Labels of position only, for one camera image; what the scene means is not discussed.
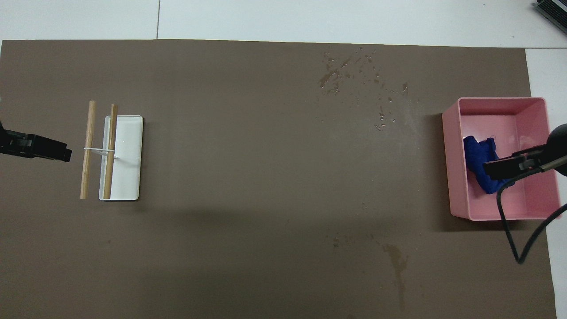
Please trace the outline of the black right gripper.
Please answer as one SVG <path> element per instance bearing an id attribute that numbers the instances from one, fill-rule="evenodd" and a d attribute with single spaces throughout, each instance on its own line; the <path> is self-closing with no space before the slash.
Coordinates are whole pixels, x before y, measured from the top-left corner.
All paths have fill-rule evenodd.
<path id="1" fill-rule="evenodd" d="M 529 172 L 533 174 L 541 172 L 544 151 L 547 168 L 555 169 L 566 176 L 567 124 L 553 129 L 547 144 L 516 151 L 508 157 L 498 157 L 494 144 L 484 144 L 483 150 L 487 152 L 486 160 L 483 162 L 483 173 L 487 180 L 508 180 Z"/>

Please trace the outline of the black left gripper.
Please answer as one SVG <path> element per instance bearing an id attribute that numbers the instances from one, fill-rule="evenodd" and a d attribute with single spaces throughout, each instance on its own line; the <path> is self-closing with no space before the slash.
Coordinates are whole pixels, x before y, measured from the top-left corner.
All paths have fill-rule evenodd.
<path id="1" fill-rule="evenodd" d="M 66 143 L 39 135 L 26 135 L 4 129 L 0 122 L 0 153 L 24 158 L 45 158 L 70 162 L 72 150 Z"/>

